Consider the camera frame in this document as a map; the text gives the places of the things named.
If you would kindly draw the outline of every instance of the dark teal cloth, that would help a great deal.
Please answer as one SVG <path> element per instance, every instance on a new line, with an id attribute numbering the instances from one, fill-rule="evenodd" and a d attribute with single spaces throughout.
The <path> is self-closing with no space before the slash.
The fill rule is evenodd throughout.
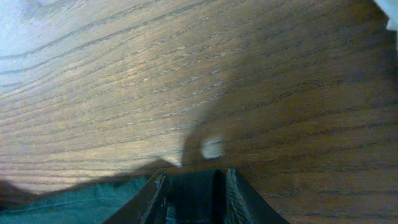
<path id="1" fill-rule="evenodd" d="M 148 178 L 94 184 L 0 213 L 0 223 L 102 223 L 138 193 Z"/>

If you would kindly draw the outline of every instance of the brown wood surface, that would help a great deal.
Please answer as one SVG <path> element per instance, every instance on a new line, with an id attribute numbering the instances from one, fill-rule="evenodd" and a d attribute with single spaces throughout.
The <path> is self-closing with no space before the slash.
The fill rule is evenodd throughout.
<path id="1" fill-rule="evenodd" d="M 25 77 L 1 88 L 2 180 L 237 167 L 292 223 L 398 222 L 396 38 L 372 1 L 27 4 L 42 26 L 0 57 Z"/>

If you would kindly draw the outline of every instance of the wooden table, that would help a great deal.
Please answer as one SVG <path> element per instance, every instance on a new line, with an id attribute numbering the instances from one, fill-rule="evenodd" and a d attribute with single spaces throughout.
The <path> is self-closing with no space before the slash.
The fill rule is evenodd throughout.
<path id="1" fill-rule="evenodd" d="M 45 193 L 237 167 L 292 223 L 397 222 L 396 38 L 371 1 L 60 0 L 24 12 L 21 44 L 0 57 L 14 80 L 0 100 L 10 184 Z"/>

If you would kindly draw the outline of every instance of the wood grain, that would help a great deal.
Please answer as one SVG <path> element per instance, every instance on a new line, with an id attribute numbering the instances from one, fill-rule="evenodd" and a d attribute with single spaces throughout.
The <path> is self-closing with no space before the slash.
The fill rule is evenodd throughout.
<path id="1" fill-rule="evenodd" d="M 398 222 L 396 40 L 371 1 L 27 5 L 42 26 L 0 56 L 3 180 L 238 167 L 291 223 Z"/>

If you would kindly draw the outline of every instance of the teal fabric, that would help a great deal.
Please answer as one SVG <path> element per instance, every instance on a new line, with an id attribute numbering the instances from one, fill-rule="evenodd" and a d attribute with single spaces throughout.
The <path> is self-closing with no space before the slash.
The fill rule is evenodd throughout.
<path id="1" fill-rule="evenodd" d="M 0 223 L 102 223 L 138 193 L 148 178 L 94 184 L 0 212 Z"/>

